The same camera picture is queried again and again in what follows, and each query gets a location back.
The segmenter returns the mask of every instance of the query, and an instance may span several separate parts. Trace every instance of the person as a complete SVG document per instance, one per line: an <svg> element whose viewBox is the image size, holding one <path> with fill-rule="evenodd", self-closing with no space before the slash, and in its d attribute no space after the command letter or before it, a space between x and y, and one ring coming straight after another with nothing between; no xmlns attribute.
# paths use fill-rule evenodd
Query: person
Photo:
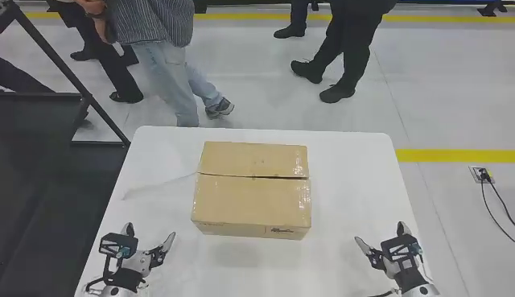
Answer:
<svg viewBox="0 0 515 297"><path fill-rule="evenodd" d="M320 94L329 104L349 98L365 73L375 31L382 16L390 12L397 0L329 0L332 20L326 38L312 61L292 61L291 69L313 84L322 81L325 68L344 53L344 74L331 88Z"/></svg>
<svg viewBox="0 0 515 297"><path fill-rule="evenodd" d="M95 52L93 51L94 47L89 43L84 41L84 47L82 50L73 52L70 55L70 58L74 59L75 61L88 61L88 60L98 60L97 55L95 55ZM134 53L134 50L130 46L122 46L123 49L123 56L122 62L127 66L131 66L134 64L139 64L138 58L136 57L136 54Z"/></svg>
<svg viewBox="0 0 515 297"><path fill-rule="evenodd" d="M209 118L233 111L234 104L186 62L185 47L193 33L193 0L76 1L94 17L105 42L132 45L151 84L175 111L177 126L199 125L194 94L204 102Z"/></svg>
<svg viewBox="0 0 515 297"><path fill-rule="evenodd" d="M3 58L0 58L0 86L16 93L54 93L52 89Z"/></svg>
<svg viewBox="0 0 515 297"><path fill-rule="evenodd" d="M291 0L290 25L274 33L277 39L292 36L303 37L306 34L307 6L309 0Z"/></svg>
<svg viewBox="0 0 515 297"><path fill-rule="evenodd" d="M94 55L109 79L113 82L116 92L109 98L116 102L135 104L143 99L134 78L127 70L126 64L113 46L102 42L97 34L92 19L86 17L84 10L73 0L47 0L53 10L56 10L67 27L75 27L85 45L91 46Z"/></svg>

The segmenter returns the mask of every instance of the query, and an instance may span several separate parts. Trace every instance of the power outlet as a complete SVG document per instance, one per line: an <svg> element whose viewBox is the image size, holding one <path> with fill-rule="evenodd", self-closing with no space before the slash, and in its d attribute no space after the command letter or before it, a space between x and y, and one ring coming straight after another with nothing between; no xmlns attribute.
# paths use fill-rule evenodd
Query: power outlet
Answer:
<svg viewBox="0 0 515 297"><path fill-rule="evenodd" d="M492 181L492 184L494 184L496 181L493 179L492 172L487 169L486 167L478 167L478 166L469 166L468 169L472 173L472 178L476 181L476 183L481 184L481 171L486 170L488 175L490 175L490 180Z"/></svg>

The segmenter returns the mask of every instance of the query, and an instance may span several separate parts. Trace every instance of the yellow floor line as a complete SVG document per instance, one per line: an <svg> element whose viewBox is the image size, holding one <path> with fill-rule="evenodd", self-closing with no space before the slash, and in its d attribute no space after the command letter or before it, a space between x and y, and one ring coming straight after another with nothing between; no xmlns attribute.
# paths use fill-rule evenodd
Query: yellow floor line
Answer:
<svg viewBox="0 0 515 297"><path fill-rule="evenodd" d="M58 19L56 12L26 12L29 19ZM196 14L199 20L289 20L289 14L274 13L208 13ZM329 21L330 14L309 14L310 20ZM438 15L385 15L387 22L433 22L433 23L515 23L515 17L489 18L482 16L438 16Z"/></svg>
<svg viewBox="0 0 515 297"><path fill-rule="evenodd" d="M402 163L515 163L515 150L396 150Z"/></svg>

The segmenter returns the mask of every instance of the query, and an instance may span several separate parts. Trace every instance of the light blue jeans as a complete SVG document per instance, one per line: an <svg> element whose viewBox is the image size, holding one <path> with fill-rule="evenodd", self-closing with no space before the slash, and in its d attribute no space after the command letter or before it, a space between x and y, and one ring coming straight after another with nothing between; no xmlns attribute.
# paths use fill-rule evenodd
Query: light blue jeans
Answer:
<svg viewBox="0 0 515 297"><path fill-rule="evenodd" d="M174 110L177 126L197 127L199 114L193 95L206 108L218 105L222 95L195 68L186 63L186 50L168 42L132 45L147 79L158 95Z"/></svg>

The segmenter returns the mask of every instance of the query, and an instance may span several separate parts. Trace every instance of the white floor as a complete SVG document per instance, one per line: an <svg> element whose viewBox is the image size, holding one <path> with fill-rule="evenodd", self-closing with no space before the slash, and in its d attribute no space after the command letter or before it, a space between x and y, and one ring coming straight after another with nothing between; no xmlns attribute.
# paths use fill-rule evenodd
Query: white floor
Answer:
<svg viewBox="0 0 515 297"><path fill-rule="evenodd" d="M472 10L446 12L469 16L475 14ZM429 8L418 12L438 13ZM35 24L127 136L139 126L174 124L172 112L149 88L138 65L130 71L146 99L136 105L114 103L108 98L113 86L99 63L69 59L69 53L82 48L76 31L59 20ZM318 86L290 71L292 60L314 55L326 23L310 23L303 39L274 39L274 30L285 25L196 22L188 57L236 105L233 114L219 121L209 121L199 107L202 126L383 132L396 148L515 148L510 118L515 113L515 24L383 23L356 95L336 105L321 103L318 93L339 79L341 59ZM0 35L0 56L56 91L74 91L17 25ZM89 120L76 139L117 140L96 113ZM433 278L445 296L512 295L513 244L489 219L467 165L401 164ZM506 204L515 211L514 166L490 167ZM515 235L501 205L489 197L494 213Z"/></svg>

